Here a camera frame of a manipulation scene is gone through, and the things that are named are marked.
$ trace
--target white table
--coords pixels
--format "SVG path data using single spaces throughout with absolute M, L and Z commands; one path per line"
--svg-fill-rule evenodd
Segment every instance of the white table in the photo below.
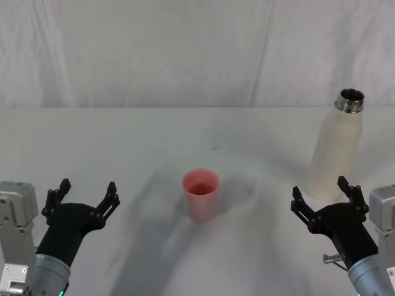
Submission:
M 34 109 L 0 112 L 0 179 L 49 188 L 96 206 L 109 181 L 121 206 L 85 237 L 68 295 L 355 295 L 324 266 L 329 239 L 291 213 L 328 108 Z M 367 108 L 350 177 L 365 199 L 395 182 L 395 108 Z M 222 214 L 204 226 L 180 206 L 181 178 L 206 167 L 222 179 Z M 314 209 L 325 204 L 305 195 Z M 46 231 L 35 220 L 38 244 Z M 375 236 L 371 222 L 366 227 Z

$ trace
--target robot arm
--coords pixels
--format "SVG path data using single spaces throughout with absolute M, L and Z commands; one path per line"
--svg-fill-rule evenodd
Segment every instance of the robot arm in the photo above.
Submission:
M 395 290 L 395 184 L 374 189 L 369 196 L 370 219 L 378 233 L 378 264 Z
M 35 270 L 36 253 L 31 236 L 37 216 L 35 190 L 27 183 L 0 183 L 0 243 L 4 266 L 0 295 L 25 295 Z
M 364 202 L 360 186 L 349 186 L 343 176 L 339 177 L 338 186 L 349 198 L 349 203 L 336 203 L 315 212 L 295 187 L 291 210 L 305 222 L 311 233 L 324 234 L 332 240 L 339 254 L 324 255 L 323 261 L 343 261 L 360 296 L 395 296 L 395 187 L 375 189 L 370 194 L 370 219 L 376 224 L 380 236 L 378 248 L 362 224 L 369 207 Z
M 64 295 L 83 238 L 102 229 L 120 204 L 114 182 L 96 208 L 62 203 L 70 188 L 69 180 L 64 179 L 59 189 L 48 191 L 42 214 L 49 228 L 35 251 L 31 229 L 38 211 L 33 186 L 0 183 L 0 242 L 6 262 L 0 280 L 1 296 Z

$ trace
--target pink plastic cup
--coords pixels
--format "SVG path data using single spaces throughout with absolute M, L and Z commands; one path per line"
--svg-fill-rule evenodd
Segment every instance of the pink plastic cup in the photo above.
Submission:
M 189 217 L 197 223 L 205 223 L 217 211 L 220 178 L 213 171 L 198 168 L 183 178 L 186 206 Z

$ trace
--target white backdrop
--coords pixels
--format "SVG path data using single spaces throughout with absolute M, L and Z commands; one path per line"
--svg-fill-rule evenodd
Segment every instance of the white backdrop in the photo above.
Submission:
M 392 0 L 0 0 L 0 107 L 395 105 Z

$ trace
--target bottle neck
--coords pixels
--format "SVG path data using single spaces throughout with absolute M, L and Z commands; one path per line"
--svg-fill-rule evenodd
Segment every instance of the bottle neck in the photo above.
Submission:
M 347 88 L 340 92 L 335 107 L 344 113 L 359 113 L 364 109 L 364 94 Z
M 331 110 L 331 116 L 334 116 L 336 118 L 336 121 L 341 120 L 343 122 L 352 122 L 355 120 L 361 121 L 362 114 L 363 111 L 360 111 L 358 113 L 343 112 L 342 110 L 339 110 L 336 106 L 333 106 Z

